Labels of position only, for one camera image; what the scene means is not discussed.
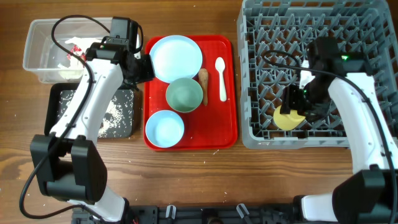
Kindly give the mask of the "yellow plastic cup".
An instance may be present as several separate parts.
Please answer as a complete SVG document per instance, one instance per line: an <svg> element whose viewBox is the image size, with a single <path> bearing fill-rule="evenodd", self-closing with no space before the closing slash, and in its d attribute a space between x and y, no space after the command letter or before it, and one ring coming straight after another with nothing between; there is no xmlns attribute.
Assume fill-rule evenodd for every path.
<svg viewBox="0 0 398 224"><path fill-rule="evenodd" d="M291 110L289 114L281 113L281 106L278 106L273 114L276 126L284 131L295 129L305 120L305 116L299 115L297 110Z"/></svg>

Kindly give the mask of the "green bowl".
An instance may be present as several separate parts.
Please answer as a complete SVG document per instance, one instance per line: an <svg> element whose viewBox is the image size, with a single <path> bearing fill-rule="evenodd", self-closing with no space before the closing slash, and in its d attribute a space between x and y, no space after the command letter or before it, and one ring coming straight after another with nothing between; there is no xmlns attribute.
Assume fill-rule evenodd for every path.
<svg viewBox="0 0 398 224"><path fill-rule="evenodd" d="M190 113L196 110L203 100L200 84L192 78L179 78L166 90L166 102L175 111Z"/></svg>

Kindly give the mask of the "small light blue bowl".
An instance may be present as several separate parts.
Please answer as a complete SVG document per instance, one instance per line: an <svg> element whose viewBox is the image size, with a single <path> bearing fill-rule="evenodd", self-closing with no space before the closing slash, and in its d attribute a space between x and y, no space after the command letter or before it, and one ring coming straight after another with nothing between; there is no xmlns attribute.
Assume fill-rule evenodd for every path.
<svg viewBox="0 0 398 224"><path fill-rule="evenodd" d="M183 119L170 110L161 110L151 115L145 128L149 142L160 148L169 148L179 143L185 131Z"/></svg>

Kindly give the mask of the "brown carrot piece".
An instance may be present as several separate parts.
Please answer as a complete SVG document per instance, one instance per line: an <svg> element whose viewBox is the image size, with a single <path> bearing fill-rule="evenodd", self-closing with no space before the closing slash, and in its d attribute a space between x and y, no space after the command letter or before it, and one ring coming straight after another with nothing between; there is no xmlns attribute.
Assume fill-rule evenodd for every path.
<svg viewBox="0 0 398 224"><path fill-rule="evenodd" d="M208 104L208 72L205 68L201 68L198 72L199 84L203 90L203 104Z"/></svg>

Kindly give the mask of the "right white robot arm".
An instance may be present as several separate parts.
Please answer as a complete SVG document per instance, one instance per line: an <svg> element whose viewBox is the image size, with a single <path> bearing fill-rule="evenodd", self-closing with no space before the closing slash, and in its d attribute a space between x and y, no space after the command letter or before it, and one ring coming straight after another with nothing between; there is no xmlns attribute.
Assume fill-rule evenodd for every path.
<svg viewBox="0 0 398 224"><path fill-rule="evenodd" d="M376 96L375 81L362 54L344 54L332 37L307 47L299 68L300 85L288 86L280 114L320 119L334 104L343 122L353 175L331 193L300 197L306 221L395 223L397 221L397 146Z"/></svg>

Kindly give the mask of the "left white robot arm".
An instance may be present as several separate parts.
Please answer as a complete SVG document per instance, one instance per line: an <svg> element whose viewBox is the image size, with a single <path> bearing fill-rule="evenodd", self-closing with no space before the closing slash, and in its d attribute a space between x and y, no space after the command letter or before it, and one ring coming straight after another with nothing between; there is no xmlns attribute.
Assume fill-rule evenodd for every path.
<svg viewBox="0 0 398 224"><path fill-rule="evenodd" d="M86 73L59 121L48 135L34 136L30 153L34 170L20 197L20 210L28 218L24 198L33 179L40 193L69 202L101 223L132 223L134 215L126 198L107 186L107 168L96 149L98 133L107 107L123 84L135 88L154 77L148 54L127 44L93 43L82 60Z"/></svg>

